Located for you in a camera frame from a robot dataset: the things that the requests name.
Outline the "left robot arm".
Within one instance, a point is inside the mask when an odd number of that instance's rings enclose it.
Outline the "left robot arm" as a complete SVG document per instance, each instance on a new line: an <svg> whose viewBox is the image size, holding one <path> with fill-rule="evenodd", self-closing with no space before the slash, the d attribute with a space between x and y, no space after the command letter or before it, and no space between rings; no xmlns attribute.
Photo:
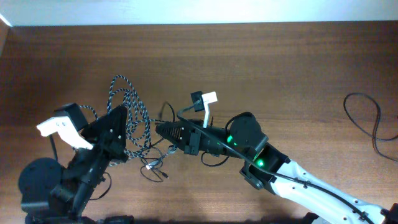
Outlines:
<svg viewBox="0 0 398 224"><path fill-rule="evenodd" d="M58 157L43 157L21 172L18 188L26 223L93 223L82 215L95 188L110 180L112 162L126 162L127 108L119 105L106 115L87 122L76 103L65 105L37 125L43 137L58 134L77 152L66 167Z"/></svg>

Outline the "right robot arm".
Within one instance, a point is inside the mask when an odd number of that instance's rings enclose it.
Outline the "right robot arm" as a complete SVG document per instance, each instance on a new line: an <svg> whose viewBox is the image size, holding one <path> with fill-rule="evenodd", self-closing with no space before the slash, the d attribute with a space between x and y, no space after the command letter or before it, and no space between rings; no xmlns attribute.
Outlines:
<svg viewBox="0 0 398 224"><path fill-rule="evenodd" d="M396 204L386 209L316 178L272 146L250 112L231 118L224 128L180 118L157 125L155 131L189 155L203 152L242 159L240 173L246 182L309 209L318 222L397 223Z"/></svg>

